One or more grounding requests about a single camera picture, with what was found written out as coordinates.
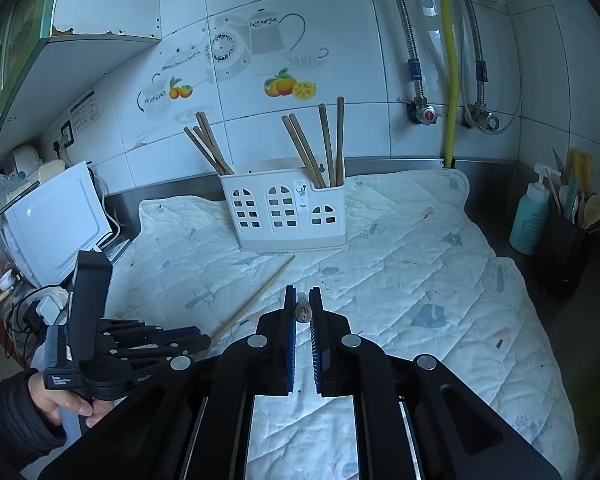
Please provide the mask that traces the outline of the black sleeved left forearm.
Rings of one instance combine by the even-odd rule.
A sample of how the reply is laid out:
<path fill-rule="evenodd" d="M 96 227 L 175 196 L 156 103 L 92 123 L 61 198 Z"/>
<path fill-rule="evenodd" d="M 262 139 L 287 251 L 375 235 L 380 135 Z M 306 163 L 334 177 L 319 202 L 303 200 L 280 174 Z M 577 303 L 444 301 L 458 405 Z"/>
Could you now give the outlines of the black sleeved left forearm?
<path fill-rule="evenodd" d="M 22 479 L 22 471 L 66 444 L 61 425 L 53 425 L 36 407 L 29 391 L 35 370 L 0 382 L 0 479 Z"/>

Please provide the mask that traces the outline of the person's left hand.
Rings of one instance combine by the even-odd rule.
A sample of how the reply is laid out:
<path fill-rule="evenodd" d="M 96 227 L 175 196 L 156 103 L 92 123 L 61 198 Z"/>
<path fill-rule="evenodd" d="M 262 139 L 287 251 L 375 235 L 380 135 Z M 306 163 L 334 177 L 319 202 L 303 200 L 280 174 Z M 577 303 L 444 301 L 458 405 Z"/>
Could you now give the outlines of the person's left hand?
<path fill-rule="evenodd" d="M 55 426 L 61 425 L 60 410 L 83 417 L 85 426 L 93 428 L 114 408 L 114 401 L 87 401 L 69 390 L 48 390 L 40 372 L 28 379 L 28 390 L 35 407 Z"/>

